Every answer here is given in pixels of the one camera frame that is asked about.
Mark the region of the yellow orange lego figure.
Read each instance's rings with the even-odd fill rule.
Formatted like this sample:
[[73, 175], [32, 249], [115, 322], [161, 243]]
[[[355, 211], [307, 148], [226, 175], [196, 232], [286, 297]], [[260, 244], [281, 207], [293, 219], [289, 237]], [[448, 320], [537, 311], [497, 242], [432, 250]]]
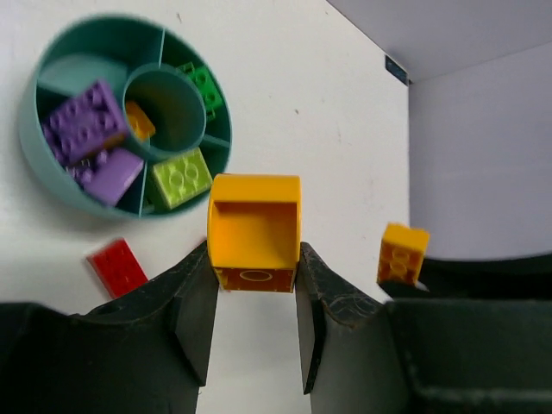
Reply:
[[207, 248], [223, 290], [292, 293], [300, 244], [300, 177], [221, 173], [214, 178]]

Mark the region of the long yellow lego brick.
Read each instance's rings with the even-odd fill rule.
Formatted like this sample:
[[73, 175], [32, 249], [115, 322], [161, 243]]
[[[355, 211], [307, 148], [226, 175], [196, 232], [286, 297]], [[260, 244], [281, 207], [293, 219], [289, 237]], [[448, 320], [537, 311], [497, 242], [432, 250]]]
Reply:
[[388, 223], [381, 238], [377, 283], [398, 281], [415, 285], [430, 241], [424, 229]]

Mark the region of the pale green sloped lego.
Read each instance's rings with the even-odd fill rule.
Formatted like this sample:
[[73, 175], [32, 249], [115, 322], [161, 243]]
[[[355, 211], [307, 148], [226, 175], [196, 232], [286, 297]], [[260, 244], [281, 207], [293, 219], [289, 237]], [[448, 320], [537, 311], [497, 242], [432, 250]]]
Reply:
[[173, 211], [211, 188], [213, 178], [196, 147], [147, 167], [145, 197], [155, 211]]

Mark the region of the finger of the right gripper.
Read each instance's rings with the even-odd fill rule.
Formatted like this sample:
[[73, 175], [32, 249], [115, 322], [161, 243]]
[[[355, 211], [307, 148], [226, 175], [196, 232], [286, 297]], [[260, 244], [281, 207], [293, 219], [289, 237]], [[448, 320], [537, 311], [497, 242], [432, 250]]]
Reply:
[[550, 300], [551, 254], [505, 260], [423, 261], [419, 289], [402, 280], [386, 280], [381, 289], [392, 298], [472, 298]]

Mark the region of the red lego brick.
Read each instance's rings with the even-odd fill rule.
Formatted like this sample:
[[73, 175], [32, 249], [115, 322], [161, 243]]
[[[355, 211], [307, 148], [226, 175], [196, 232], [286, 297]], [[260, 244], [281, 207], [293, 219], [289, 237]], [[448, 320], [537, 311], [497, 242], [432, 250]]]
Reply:
[[112, 299], [148, 282], [146, 274], [124, 238], [118, 238], [86, 258]]

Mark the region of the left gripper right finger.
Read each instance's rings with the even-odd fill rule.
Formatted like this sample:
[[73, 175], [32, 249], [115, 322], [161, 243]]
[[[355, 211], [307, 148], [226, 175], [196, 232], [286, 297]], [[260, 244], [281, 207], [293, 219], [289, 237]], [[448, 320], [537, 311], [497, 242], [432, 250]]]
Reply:
[[379, 303], [308, 243], [296, 279], [304, 393], [315, 413], [548, 413], [551, 299]]

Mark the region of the purple lego brick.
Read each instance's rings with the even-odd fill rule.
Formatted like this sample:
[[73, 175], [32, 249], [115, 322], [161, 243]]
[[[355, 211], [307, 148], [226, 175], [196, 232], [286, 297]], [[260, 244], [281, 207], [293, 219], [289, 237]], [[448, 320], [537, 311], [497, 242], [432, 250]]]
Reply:
[[54, 158], [70, 166], [124, 139], [128, 125], [115, 94], [99, 79], [69, 97], [41, 122]]
[[144, 161], [123, 147], [103, 150], [66, 171], [82, 190], [98, 202], [115, 206], [134, 183]]

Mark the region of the small green lego brick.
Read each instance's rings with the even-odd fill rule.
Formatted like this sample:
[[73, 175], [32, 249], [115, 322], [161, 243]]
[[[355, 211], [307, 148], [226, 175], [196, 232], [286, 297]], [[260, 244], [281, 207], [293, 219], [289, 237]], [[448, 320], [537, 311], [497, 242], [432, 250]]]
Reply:
[[216, 110], [223, 105], [223, 98], [208, 67], [195, 67], [192, 62], [188, 62], [177, 66], [176, 69], [182, 72], [197, 87], [204, 101], [206, 120], [207, 122], [214, 121]]

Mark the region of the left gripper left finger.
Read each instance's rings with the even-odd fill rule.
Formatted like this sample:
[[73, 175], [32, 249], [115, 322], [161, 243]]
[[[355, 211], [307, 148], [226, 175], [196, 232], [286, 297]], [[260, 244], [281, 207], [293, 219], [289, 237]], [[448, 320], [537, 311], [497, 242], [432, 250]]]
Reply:
[[207, 247], [84, 315], [1, 306], [4, 413], [193, 413], [218, 283]]

